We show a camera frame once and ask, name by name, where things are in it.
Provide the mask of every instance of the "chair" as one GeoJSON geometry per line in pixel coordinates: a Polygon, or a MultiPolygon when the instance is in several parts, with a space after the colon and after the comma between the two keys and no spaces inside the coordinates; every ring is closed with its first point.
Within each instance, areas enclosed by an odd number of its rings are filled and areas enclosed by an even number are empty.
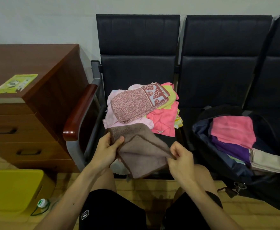
{"type": "Polygon", "coordinates": [[[178,84],[183,135],[205,106],[242,107],[272,16],[188,15],[178,84]]]}
{"type": "Polygon", "coordinates": [[[280,17],[275,21],[274,31],[260,74],[254,79],[244,108],[264,116],[280,138],[280,17]]]}
{"type": "MultiPolygon", "coordinates": [[[[173,82],[178,43],[179,15],[96,15],[101,64],[92,61],[93,82],[66,122],[63,136],[67,149],[82,171],[104,135],[106,99],[114,89],[128,89],[133,84],[173,82]],[[99,100],[96,111],[94,97],[99,100]],[[89,139],[80,142],[84,119],[89,139]]],[[[158,135],[168,145],[175,137],[158,135]]]]}

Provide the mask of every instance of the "black shorts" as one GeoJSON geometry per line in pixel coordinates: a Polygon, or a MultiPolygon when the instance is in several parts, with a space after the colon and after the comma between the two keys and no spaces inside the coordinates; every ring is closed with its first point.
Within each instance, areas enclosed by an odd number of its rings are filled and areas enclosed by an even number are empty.
{"type": "MultiPolygon", "coordinates": [[[[207,191],[221,208],[220,199],[207,191]]],[[[210,229],[191,198],[182,194],[165,213],[163,229],[210,229]]],[[[89,193],[79,216],[79,229],[147,229],[145,211],[119,194],[98,189],[89,193]]]]}

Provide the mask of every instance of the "white wall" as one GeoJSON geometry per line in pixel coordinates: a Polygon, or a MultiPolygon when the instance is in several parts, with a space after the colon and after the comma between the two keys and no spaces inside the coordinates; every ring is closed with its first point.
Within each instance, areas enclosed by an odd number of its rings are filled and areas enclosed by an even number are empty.
{"type": "Polygon", "coordinates": [[[89,80],[96,14],[280,15],[280,0],[0,0],[0,43],[78,43],[89,80]]]}

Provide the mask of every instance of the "floor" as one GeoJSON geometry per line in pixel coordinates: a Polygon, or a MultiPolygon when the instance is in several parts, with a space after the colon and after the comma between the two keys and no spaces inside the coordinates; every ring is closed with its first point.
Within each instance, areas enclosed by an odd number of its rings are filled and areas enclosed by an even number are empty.
{"type": "MultiPolygon", "coordinates": [[[[0,158],[0,170],[2,169],[16,168],[0,158]]],[[[51,201],[58,200],[78,175],[78,173],[58,174],[51,201]]],[[[115,182],[118,194],[146,210],[147,224],[153,229],[157,229],[165,209],[171,204],[171,199],[178,188],[178,184],[170,180],[143,179],[126,182],[124,179],[117,179],[115,182]]],[[[215,183],[217,188],[224,187],[223,182],[216,181],[215,183]]],[[[280,211],[265,202],[239,196],[230,199],[225,192],[220,192],[219,196],[224,210],[243,228],[280,230],[280,211]]],[[[31,230],[46,214],[0,220],[0,229],[31,230]]]]}

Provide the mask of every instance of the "yellow container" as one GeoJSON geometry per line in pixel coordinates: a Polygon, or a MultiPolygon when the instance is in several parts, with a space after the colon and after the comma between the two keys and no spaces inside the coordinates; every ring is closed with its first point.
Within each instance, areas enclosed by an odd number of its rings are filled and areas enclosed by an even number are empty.
{"type": "Polygon", "coordinates": [[[42,170],[0,170],[0,215],[30,215],[55,183],[42,170]]]}

